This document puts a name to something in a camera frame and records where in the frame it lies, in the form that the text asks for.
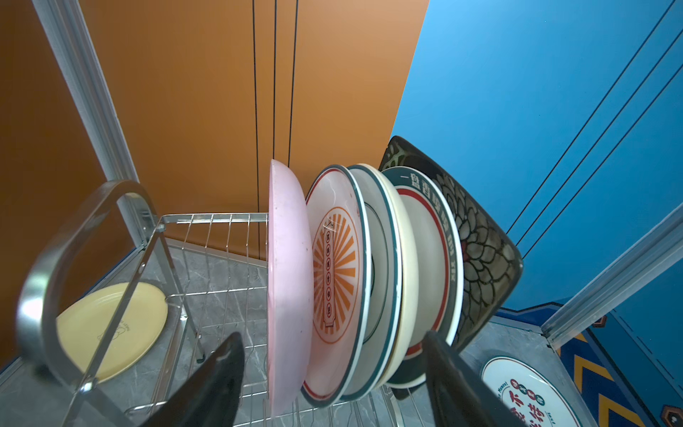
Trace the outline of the black floral square plate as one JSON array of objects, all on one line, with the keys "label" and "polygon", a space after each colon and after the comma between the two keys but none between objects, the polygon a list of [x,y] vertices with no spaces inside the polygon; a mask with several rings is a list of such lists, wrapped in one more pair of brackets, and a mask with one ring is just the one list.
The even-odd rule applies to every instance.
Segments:
[{"label": "black floral square plate", "polygon": [[461,352],[502,307],[523,272],[519,249],[483,207],[438,163],[408,140],[390,139],[381,171],[412,167],[438,185],[455,217],[464,256],[464,304],[455,341]]}]

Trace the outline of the white plate green red rim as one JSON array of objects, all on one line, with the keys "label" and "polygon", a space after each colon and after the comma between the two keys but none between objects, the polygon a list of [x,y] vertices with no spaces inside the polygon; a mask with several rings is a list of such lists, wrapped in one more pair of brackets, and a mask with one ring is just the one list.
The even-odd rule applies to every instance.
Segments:
[{"label": "white plate green red rim", "polygon": [[464,304],[464,256],[455,217],[435,181],[412,167],[390,167],[383,175],[407,210],[417,249],[418,309],[405,358],[388,385],[409,389],[424,383],[423,338],[429,331],[455,341]]}]

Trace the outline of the white plate green quatrefoil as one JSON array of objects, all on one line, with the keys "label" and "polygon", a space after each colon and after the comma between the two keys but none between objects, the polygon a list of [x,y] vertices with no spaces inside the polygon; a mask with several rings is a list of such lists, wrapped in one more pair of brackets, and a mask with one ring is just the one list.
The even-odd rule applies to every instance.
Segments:
[{"label": "white plate green quatrefoil", "polygon": [[391,365],[401,305],[398,219],[382,174],[370,165],[354,165],[364,198],[370,233],[369,308],[361,354],[343,401],[359,400],[379,386]]}]

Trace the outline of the pink round plate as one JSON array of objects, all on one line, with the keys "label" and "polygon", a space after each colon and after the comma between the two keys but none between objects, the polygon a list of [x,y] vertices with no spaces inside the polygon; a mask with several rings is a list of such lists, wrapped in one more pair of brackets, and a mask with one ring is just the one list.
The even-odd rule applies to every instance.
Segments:
[{"label": "pink round plate", "polygon": [[273,417],[286,414],[311,356],[313,260],[302,187],[285,164],[270,162],[268,215],[268,397]]}]

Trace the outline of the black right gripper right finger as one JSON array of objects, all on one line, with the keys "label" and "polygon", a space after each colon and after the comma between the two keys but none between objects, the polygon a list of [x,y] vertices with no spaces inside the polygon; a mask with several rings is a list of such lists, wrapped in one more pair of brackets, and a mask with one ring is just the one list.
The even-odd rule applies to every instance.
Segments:
[{"label": "black right gripper right finger", "polygon": [[423,353],[435,425],[524,425],[436,332],[426,333]]}]

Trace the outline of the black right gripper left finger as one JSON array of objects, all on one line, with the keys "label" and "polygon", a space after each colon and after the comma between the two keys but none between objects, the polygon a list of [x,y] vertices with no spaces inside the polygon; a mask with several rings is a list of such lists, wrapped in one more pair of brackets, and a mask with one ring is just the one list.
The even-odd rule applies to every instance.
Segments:
[{"label": "black right gripper left finger", "polygon": [[232,333],[146,426],[231,426],[245,373],[242,335]]}]

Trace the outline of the cream round plate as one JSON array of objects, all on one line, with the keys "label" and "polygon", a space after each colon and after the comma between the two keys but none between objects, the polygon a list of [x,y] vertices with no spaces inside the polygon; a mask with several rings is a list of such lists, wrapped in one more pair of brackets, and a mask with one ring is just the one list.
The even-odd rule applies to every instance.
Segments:
[{"label": "cream round plate", "polygon": [[375,386],[377,390],[384,384],[387,384],[398,371],[399,366],[407,355],[408,349],[412,346],[411,340],[414,334],[419,305],[419,265],[413,227],[398,191],[384,174],[373,167],[370,167],[370,169],[382,182],[384,188],[386,188],[398,222],[399,271],[402,273],[402,293],[397,336],[387,367]]}]

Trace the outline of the white plate orange sunburst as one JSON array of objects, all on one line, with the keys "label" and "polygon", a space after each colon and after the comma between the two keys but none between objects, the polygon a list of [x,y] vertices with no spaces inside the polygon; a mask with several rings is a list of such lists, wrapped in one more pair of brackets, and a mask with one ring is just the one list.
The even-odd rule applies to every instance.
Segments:
[{"label": "white plate orange sunburst", "polygon": [[306,197],[314,298],[311,358],[302,396],[314,408],[341,400],[353,379],[369,311],[371,241],[357,179],[329,165]]}]

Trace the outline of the white plate black characters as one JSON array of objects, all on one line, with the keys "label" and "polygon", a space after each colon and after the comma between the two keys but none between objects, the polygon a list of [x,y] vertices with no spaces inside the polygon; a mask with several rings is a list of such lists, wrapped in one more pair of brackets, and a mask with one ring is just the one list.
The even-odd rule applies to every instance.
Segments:
[{"label": "white plate black characters", "polygon": [[490,359],[481,370],[481,379],[527,426],[581,426],[558,390],[518,359]]}]

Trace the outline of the steel wire dish rack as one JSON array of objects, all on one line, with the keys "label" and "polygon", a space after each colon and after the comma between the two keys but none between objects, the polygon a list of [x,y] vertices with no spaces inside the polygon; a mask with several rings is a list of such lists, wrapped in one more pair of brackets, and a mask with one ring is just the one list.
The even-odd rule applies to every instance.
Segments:
[{"label": "steel wire dish rack", "polygon": [[[76,302],[76,260],[119,207],[142,243]],[[158,216],[140,184],[110,181],[90,196],[39,254],[16,315],[21,373],[51,393],[41,425],[142,426],[234,332],[245,373],[236,426],[431,426],[424,391],[387,387],[314,408],[298,397],[282,416],[268,397],[264,213]]]}]

